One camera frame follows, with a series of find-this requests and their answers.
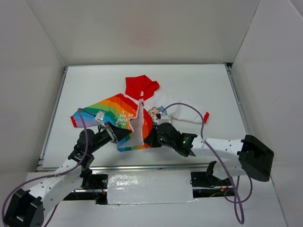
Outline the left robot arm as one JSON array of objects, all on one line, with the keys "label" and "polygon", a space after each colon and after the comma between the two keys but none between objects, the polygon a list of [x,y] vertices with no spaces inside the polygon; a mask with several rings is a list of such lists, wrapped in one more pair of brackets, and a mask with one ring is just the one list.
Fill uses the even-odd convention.
[{"label": "left robot arm", "polygon": [[98,126],[98,132],[84,129],[63,164],[50,175],[35,179],[37,185],[28,190],[18,187],[3,206],[2,220],[6,227],[41,227],[46,216],[72,191],[89,188],[93,183],[89,166],[93,152],[109,142],[119,142],[131,133],[111,123]]}]

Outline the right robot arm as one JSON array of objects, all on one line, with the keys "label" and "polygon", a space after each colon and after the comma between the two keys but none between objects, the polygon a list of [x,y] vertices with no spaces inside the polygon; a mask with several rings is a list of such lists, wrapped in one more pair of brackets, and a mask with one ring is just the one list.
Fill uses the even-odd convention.
[{"label": "right robot arm", "polygon": [[274,152],[252,135],[241,140],[202,138],[181,133],[166,122],[153,126],[144,143],[151,148],[169,147],[184,157],[215,157],[217,160],[208,164],[205,174],[211,185],[217,185],[229,176],[247,175],[260,182],[270,179]]}]

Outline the rainbow and white kids jacket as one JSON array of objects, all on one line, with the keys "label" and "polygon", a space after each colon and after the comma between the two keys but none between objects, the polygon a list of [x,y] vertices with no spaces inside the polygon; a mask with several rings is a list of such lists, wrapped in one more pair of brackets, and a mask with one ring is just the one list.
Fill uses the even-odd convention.
[{"label": "rainbow and white kids jacket", "polygon": [[109,122],[132,133],[117,144],[120,152],[148,148],[144,142],[154,125],[160,122],[158,114],[168,120],[177,119],[192,123],[206,123],[209,113],[201,106],[173,98],[160,91],[157,81],[146,75],[127,77],[125,92],[89,105],[71,116],[75,128],[96,126],[95,115],[104,112],[104,122]]}]

